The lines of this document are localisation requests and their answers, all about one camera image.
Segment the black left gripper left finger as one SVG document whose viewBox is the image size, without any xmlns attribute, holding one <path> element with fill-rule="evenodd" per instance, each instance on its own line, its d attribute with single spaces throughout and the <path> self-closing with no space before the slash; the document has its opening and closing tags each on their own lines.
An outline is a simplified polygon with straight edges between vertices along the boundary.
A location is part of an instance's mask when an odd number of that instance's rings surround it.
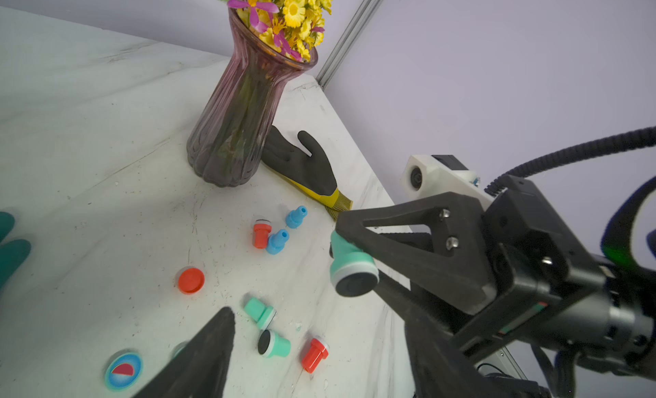
<svg viewBox="0 0 656 398">
<path fill-rule="evenodd" d="M 136 396 L 222 397 L 235 334 L 235 314 L 223 307 Z"/>
</svg>

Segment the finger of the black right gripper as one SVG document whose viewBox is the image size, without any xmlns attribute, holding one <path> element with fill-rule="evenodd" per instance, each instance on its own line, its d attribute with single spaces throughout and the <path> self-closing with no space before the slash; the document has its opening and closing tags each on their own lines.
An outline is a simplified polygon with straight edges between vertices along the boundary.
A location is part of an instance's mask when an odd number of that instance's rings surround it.
<svg viewBox="0 0 656 398">
<path fill-rule="evenodd" d="M 433 251 L 432 236 L 426 232 L 383 233 L 383 237 L 427 252 Z"/>
<path fill-rule="evenodd" d="M 387 208 L 348 211 L 336 233 L 469 315 L 497 297 L 479 200 L 449 192 Z"/>
</svg>

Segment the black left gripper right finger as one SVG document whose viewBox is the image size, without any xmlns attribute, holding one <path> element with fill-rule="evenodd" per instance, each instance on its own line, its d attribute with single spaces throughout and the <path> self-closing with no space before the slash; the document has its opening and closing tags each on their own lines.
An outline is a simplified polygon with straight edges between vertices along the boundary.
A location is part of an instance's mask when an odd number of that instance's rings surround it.
<svg viewBox="0 0 656 398">
<path fill-rule="evenodd" d="M 511 396 L 450 343 L 449 329 L 431 304 L 382 271 L 374 291 L 404 321 L 415 396 Z"/>
</svg>

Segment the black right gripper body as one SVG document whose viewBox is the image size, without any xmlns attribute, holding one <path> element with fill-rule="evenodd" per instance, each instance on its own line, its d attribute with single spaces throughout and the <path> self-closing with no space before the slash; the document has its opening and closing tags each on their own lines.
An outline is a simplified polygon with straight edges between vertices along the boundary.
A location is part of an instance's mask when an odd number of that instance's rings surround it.
<svg viewBox="0 0 656 398">
<path fill-rule="evenodd" d="M 469 315 L 413 282 L 412 292 L 435 308 L 453 343 L 468 357 L 515 340 L 603 356 L 606 275 L 535 184 L 506 176 L 502 187 L 483 210 L 495 300 Z"/>
</svg>

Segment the blue stamp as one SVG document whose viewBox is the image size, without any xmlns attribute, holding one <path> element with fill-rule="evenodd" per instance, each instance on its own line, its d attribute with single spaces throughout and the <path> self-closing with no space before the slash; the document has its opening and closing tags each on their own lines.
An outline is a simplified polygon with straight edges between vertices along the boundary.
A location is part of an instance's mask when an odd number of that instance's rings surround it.
<svg viewBox="0 0 656 398">
<path fill-rule="evenodd" d="M 291 210 L 285 217 L 286 225 L 291 229 L 297 229 L 302 225 L 304 219 L 307 217 L 308 212 L 305 206 L 300 206 L 297 209 Z"/>
<path fill-rule="evenodd" d="M 266 251 L 271 255 L 279 254 L 285 249 L 285 245 L 289 241 L 289 238 L 290 234 L 285 229 L 272 234 L 270 237 L 268 237 L 268 245 L 266 246 Z"/>
</svg>

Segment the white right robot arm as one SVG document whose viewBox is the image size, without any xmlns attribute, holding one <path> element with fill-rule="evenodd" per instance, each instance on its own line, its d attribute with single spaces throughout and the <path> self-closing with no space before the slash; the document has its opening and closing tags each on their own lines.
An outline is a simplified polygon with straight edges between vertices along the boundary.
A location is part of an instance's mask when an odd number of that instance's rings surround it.
<svg viewBox="0 0 656 398">
<path fill-rule="evenodd" d="M 331 234 L 338 295 L 376 293 L 405 324 L 418 397 L 572 397 L 582 367 L 655 377 L 655 273 L 631 252 L 654 180 L 591 254 L 531 177 L 651 148 L 652 127 L 543 155 L 487 187 L 452 155 L 415 155 L 410 201 L 348 211 Z"/>
</svg>

